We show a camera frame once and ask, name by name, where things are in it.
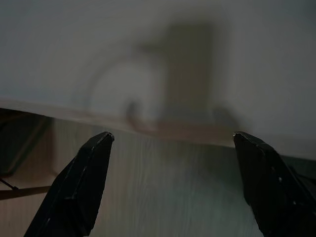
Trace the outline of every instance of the wood grain surface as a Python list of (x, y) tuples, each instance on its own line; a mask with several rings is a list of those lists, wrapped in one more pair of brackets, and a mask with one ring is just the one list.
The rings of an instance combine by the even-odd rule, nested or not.
[[(102, 127), (55, 120), (7, 181), (49, 185)], [(261, 237), (242, 196), (234, 149), (117, 130), (92, 237)], [(44, 195), (0, 201), (1, 236), (25, 233)]]

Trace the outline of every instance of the white wall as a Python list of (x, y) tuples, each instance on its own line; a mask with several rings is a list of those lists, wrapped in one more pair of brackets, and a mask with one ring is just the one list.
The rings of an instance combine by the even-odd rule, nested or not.
[(162, 137), (242, 129), (315, 158), (311, 0), (18, 0), (0, 18), (2, 107), (122, 129), (139, 108)]

